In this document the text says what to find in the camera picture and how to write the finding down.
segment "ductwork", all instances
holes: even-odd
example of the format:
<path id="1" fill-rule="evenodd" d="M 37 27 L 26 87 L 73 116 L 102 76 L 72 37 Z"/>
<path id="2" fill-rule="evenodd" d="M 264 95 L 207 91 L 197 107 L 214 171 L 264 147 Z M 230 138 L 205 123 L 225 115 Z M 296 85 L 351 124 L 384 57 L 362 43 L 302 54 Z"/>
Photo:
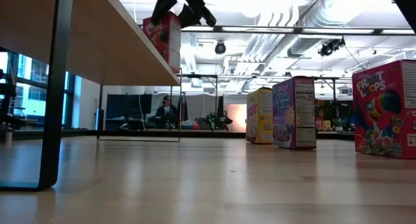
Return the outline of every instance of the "ductwork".
<path id="1" fill-rule="evenodd" d="M 343 27 L 362 12 L 362 8 L 347 8 L 347 0 L 318 0 L 309 12 L 296 23 L 296 27 Z M 301 57 L 306 51 L 319 43 L 319 38 L 301 38 L 286 35 L 269 56 L 267 66 L 276 56 Z"/>

